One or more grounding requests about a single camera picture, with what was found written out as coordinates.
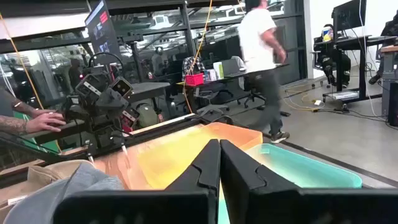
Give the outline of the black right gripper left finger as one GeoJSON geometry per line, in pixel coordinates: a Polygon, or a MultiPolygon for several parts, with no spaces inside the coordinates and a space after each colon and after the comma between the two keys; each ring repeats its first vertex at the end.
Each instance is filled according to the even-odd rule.
{"type": "Polygon", "coordinates": [[[216,223],[221,146],[208,141],[163,190],[92,190],[73,194],[55,209],[53,223],[216,223]]]}

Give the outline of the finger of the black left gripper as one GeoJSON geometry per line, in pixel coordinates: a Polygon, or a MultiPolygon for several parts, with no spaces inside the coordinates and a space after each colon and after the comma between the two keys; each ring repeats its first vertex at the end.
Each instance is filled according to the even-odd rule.
{"type": "Polygon", "coordinates": [[[109,124],[109,116],[107,114],[106,105],[109,103],[109,94],[102,93],[95,102],[95,116],[93,117],[93,124],[109,124]]]}
{"type": "Polygon", "coordinates": [[[110,117],[112,119],[119,118],[122,112],[127,108],[128,104],[128,101],[123,96],[118,92],[111,90],[110,117]]]}

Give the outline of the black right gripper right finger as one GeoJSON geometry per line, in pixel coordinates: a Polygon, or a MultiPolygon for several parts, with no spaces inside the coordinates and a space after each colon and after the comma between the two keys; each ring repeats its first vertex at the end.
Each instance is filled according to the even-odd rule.
{"type": "Polygon", "coordinates": [[[396,189],[305,189],[231,142],[220,145],[231,223],[397,223],[396,189]]]}

